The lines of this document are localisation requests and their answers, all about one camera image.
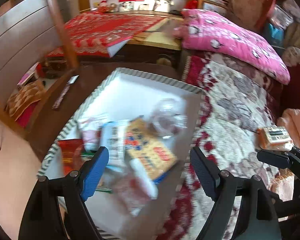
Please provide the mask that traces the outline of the orange biscuit pack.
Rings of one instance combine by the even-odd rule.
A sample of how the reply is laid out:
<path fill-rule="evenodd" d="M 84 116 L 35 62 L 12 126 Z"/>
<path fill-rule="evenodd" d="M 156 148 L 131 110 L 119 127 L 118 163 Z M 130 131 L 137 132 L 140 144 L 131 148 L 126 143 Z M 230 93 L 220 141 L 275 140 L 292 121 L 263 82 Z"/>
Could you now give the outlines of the orange biscuit pack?
<path fill-rule="evenodd" d="M 263 150 L 289 152 L 294 146 L 288 131 L 283 126 L 269 126 L 257 129 L 258 144 Z"/>

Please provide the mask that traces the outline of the red candy wrapper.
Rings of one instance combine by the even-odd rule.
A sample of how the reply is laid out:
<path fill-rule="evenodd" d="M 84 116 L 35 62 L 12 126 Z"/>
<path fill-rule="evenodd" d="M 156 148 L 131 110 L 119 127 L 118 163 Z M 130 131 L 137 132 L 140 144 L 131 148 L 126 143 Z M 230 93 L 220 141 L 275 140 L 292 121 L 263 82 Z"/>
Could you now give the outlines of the red candy wrapper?
<path fill-rule="evenodd" d="M 79 170 L 84 163 L 81 157 L 84 150 L 83 140 L 59 140 L 57 144 L 61 150 L 64 175 L 66 176 L 73 170 Z"/>

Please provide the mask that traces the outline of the pink white snack packet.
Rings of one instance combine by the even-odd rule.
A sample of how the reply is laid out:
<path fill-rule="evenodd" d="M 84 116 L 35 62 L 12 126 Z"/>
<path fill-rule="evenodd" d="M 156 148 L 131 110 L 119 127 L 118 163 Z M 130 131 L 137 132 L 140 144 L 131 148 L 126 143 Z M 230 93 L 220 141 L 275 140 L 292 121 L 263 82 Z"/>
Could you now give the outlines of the pink white snack packet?
<path fill-rule="evenodd" d="M 86 151 L 96 151 L 100 146 L 102 127 L 108 122 L 106 114 L 88 116 L 80 118 L 78 129 L 82 135 L 84 148 Z"/>

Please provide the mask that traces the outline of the white blue wafer packet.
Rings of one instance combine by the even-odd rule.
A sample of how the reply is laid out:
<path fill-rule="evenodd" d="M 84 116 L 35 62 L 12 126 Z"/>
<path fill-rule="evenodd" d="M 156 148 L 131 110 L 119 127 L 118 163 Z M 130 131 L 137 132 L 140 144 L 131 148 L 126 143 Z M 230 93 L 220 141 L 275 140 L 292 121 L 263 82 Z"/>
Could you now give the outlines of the white blue wafer packet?
<path fill-rule="evenodd" d="M 125 132 L 129 120 L 111 121 L 101 129 L 100 146 L 109 152 L 108 166 L 124 168 L 125 165 Z"/>

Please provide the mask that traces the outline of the long white snack packet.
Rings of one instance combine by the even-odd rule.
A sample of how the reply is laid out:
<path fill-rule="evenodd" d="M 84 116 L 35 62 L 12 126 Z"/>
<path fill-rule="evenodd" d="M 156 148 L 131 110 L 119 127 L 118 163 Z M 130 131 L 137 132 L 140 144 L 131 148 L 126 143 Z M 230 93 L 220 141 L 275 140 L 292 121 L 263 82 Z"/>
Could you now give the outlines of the long white snack packet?
<path fill-rule="evenodd" d="M 158 188 L 153 180 L 148 176 L 144 166 L 142 165 L 140 159 L 134 158 L 129 162 L 134 176 L 138 179 L 140 187 L 143 192 L 147 194 L 151 200 L 155 200 L 158 197 Z"/>

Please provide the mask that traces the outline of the yellow Hokkaido cracker pack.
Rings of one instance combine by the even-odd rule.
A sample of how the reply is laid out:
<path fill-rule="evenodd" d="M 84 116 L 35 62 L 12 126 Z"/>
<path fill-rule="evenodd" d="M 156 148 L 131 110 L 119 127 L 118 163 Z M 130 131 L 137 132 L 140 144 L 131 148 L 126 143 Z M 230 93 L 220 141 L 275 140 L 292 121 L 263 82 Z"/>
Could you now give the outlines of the yellow Hokkaido cracker pack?
<path fill-rule="evenodd" d="M 141 161 L 147 175 L 155 184 L 159 184 L 178 162 L 175 154 L 149 131 L 142 118 L 129 123 L 125 131 L 124 144 L 126 153 L 131 158 Z"/>

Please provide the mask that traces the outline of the clear bag of dark snacks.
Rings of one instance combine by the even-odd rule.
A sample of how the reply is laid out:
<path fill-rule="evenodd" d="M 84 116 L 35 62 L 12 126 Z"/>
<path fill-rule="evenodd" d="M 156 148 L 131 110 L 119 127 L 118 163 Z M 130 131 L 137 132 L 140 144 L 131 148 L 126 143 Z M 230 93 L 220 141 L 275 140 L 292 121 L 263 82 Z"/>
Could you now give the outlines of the clear bag of dark snacks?
<path fill-rule="evenodd" d="M 157 137 L 170 139 L 187 129 L 187 116 L 180 112 L 180 103 L 172 98 L 159 101 L 148 121 L 148 129 Z"/>

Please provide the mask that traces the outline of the green round cookie packet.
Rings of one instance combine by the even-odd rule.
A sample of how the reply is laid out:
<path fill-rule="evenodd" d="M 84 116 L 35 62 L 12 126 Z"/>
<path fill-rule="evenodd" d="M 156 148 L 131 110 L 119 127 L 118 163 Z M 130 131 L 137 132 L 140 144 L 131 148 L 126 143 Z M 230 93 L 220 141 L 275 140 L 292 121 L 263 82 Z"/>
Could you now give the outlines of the green round cookie packet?
<path fill-rule="evenodd" d="M 107 174 L 106 168 L 102 174 L 102 177 L 97 185 L 95 191 L 98 192 L 105 192 L 105 193 L 112 193 L 112 189 L 110 188 L 109 176 Z"/>

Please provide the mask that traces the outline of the floral plush blanket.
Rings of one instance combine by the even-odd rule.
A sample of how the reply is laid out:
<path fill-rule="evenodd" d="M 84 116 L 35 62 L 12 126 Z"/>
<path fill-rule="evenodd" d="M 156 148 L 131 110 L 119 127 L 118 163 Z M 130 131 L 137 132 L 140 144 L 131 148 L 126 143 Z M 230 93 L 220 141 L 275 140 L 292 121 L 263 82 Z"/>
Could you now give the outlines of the floral plush blanket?
<path fill-rule="evenodd" d="M 278 168 L 256 157 L 257 129 L 276 124 L 282 84 L 255 67 L 219 53 L 189 55 L 182 80 L 203 89 L 202 116 L 194 144 L 220 170 L 259 175 L 268 189 Z M 192 168 L 157 239 L 196 239 L 213 206 Z"/>

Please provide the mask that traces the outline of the green striped white tray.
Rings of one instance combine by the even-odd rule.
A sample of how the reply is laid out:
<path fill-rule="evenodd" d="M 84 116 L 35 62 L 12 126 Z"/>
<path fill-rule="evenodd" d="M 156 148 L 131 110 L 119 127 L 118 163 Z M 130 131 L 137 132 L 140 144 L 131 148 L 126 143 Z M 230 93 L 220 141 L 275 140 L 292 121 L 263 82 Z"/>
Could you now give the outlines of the green striped white tray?
<path fill-rule="evenodd" d="M 86 201 L 90 215 L 98 228 L 120 239 L 155 239 L 170 212 L 183 183 L 184 165 L 193 145 L 193 135 L 202 116 L 201 88 L 184 82 L 128 68 L 117 68 L 88 96 L 58 135 L 58 139 L 73 139 L 79 133 L 76 121 L 89 114 L 106 113 L 110 120 L 148 119 L 157 103 L 164 99 L 179 102 L 179 111 L 187 116 L 187 128 L 180 135 L 165 141 L 177 156 L 178 163 L 159 183 L 159 195 L 136 217 L 113 195 L 96 192 Z"/>

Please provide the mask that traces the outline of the wooden chair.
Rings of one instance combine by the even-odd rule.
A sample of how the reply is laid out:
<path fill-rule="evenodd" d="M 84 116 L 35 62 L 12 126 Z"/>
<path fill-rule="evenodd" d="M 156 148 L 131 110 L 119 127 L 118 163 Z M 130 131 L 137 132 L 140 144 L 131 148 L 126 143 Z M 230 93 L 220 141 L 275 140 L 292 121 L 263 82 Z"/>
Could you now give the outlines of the wooden chair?
<path fill-rule="evenodd" d="M 0 16 L 0 108 L 26 71 L 56 48 L 71 69 L 79 67 L 57 0 L 23 0 Z"/>

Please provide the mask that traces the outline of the pink penguin pillow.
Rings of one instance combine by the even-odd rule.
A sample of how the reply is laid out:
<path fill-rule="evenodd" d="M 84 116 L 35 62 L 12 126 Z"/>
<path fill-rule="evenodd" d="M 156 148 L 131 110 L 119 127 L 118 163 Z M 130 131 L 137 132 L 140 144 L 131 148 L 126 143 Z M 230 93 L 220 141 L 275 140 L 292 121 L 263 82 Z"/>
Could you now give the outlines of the pink penguin pillow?
<path fill-rule="evenodd" d="M 283 85 L 289 71 L 274 48 L 260 35 L 231 22 L 217 12 L 184 9 L 184 20 L 173 35 L 190 50 L 212 51 L 237 58 L 271 76 Z"/>

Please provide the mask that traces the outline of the red patterned tablecloth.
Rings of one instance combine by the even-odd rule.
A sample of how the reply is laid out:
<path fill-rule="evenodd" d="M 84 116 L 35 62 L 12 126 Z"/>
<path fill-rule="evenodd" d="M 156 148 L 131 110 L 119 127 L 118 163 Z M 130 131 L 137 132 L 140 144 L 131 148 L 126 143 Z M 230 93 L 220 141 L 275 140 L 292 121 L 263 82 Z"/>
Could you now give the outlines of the red patterned tablecloth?
<path fill-rule="evenodd" d="M 131 38 L 163 20 L 158 15 L 85 12 L 64 25 L 78 56 L 113 57 Z"/>

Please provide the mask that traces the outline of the plush santa toy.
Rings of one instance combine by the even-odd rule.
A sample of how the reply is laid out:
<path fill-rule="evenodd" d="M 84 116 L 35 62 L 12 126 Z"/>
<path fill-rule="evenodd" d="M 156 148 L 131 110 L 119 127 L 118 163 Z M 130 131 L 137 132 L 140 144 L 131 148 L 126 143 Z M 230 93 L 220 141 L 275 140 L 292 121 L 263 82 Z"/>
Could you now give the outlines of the plush santa toy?
<path fill-rule="evenodd" d="M 107 0 L 102 0 L 97 7 L 99 13 L 113 13 L 117 11 L 117 5 L 115 3 L 108 3 Z"/>

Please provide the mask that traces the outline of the framed photo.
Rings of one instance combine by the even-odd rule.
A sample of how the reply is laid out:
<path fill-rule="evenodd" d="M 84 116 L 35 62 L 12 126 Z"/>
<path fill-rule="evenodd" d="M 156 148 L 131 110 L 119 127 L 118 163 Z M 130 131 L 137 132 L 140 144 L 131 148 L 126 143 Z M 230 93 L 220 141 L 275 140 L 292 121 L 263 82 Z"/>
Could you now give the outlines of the framed photo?
<path fill-rule="evenodd" d="M 172 5 L 174 5 L 173 0 L 155 0 L 153 11 L 169 13 Z"/>

